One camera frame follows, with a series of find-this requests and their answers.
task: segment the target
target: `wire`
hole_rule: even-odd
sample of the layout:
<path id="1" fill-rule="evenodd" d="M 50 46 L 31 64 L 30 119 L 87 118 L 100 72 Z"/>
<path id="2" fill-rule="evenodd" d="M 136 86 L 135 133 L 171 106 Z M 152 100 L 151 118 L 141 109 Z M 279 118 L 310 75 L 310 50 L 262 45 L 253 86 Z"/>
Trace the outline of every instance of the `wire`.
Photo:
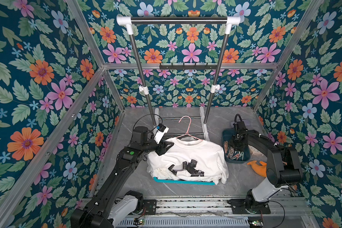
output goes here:
<path id="1" fill-rule="evenodd" d="M 281 206 L 281 207 L 283 208 L 283 210 L 284 210 L 284 217 L 283 217 L 283 220 L 280 222 L 279 225 L 272 227 L 272 228 L 276 228 L 276 227 L 279 227 L 279 226 L 283 223 L 283 221 L 284 221 L 284 219 L 285 219 L 285 209 L 284 209 L 283 205 L 281 205 L 281 203 L 279 203 L 279 202 L 272 201 L 272 200 L 270 200 L 270 202 L 275 202 L 275 203 L 280 204 L 280 206 Z"/>

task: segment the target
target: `marble surface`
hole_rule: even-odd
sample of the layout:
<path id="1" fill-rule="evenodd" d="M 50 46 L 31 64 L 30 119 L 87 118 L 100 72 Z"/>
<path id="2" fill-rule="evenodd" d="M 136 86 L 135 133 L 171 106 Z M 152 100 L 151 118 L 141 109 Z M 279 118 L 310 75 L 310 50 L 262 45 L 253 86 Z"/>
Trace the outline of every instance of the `marble surface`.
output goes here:
<path id="1" fill-rule="evenodd" d="M 181 117 L 199 116 L 199 108 L 159 108 L 162 117 Z M 107 169 L 105 169 L 105 177 L 107 177 L 114 167 L 117 154 L 124 146 L 129 143 L 132 135 L 132 128 L 137 119 L 148 114 L 148 108 L 126 108 L 125 116 L 120 128 L 118 137 L 113 147 Z M 255 129 L 263 132 L 263 128 L 256 114 L 250 107 L 213 107 L 207 122 L 210 141 L 216 144 L 222 144 L 222 131 L 231 128 L 231 121 L 234 116 L 239 113 L 242 116 L 248 129 Z M 185 133 L 189 124 L 188 119 L 182 120 L 165 120 L 163 122 L 170 128 L 169 133 Z M 137 125 L 147 126 L 152 129 L 150 116 L 141 119 Z M 190 126 L 190 132 L 202 132 L 201 120 L 193 119 Z M 255 160 L 266 161 L 265 156 L 251 157 Z M 257 175 L 246 164 L 227 163 L 229 168 L 229 178 L 226 184 L 221 182 L 218 185 L 188 185 L 188 184 L 167 184 L 157 183 L 151 175 L 146 172 L 147 162 L 142 161 L 136 171 L 129 177 L 119 196 L 123 196 L 127 191 L 134 190 L 143 193 L 144 197 L 156 196 L 187 196 L 187 195 L 245 195 L 249 189 L 256 187 L 264 178 Z"/>

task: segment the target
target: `white t-shirt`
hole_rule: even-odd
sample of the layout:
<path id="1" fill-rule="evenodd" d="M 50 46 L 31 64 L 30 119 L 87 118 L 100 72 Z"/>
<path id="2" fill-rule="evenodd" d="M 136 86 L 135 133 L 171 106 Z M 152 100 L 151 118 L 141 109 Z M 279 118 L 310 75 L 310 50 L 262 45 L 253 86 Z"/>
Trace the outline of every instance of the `white t-shirt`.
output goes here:
<path id="1" fill-rule="evenodd" d="M 160 180 L 213 181 L 217 185 L 221 179 L 225 184 L 228 167 L 223 148 L 206 140 L 184 140 L 167 139 L 167 142 L 173 142 L 174 145 L 161 156 L 156 152 L 149 153 L 147 172 Z"/>

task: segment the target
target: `orange toy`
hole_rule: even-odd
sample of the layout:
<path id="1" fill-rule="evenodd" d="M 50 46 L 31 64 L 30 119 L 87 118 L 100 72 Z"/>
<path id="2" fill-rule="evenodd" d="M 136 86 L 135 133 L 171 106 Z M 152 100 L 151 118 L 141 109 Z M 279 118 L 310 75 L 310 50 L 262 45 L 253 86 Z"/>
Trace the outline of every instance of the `orange toy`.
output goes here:
<path id="1" fill-rule="evenodd" d="M 266 163 L 263 162 L 263 161 L 260 161 L 260 164 L 261 165 L 257 165 L 256 163 L 257 161 L 254 160 L 254 161 L 250 161 L 248 162 L 247 164 L 248 165 L 251 165 L 252 169 L 260 176 L 262 177 L 266 177 Z"/>

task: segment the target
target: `pink hanger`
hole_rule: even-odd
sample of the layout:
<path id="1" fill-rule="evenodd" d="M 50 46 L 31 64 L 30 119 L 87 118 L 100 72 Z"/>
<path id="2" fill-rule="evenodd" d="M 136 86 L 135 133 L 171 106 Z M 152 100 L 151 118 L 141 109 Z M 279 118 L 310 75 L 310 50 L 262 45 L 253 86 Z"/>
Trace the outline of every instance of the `pink hanger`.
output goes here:
<path id="1" fill-rule="evenodd" d="M 190 116 L 183 116 L 183 117 L 181 117 L 181 119 L 179 120 L 179 122 L 180 122 L 184 117 L 189 117 L 189 119 L 190 119 L 189 127 L 187 128 L 187 131 L 186 131 L 186 133 L 185 133 L 184 135 L 177 136 L 176 138 L 179 138 L 179 137 L 188 135 L 188 136 L 193 137 L 194 139 L 199 139 L 199 138 L 196 138 L 196 137 L 194 137 L 194 136 L 192 136 L 192 135 L 189 134 L 189 128 L 190 128 L 190 125 L 192 124 L 192 119 L 191 119 Z"/>

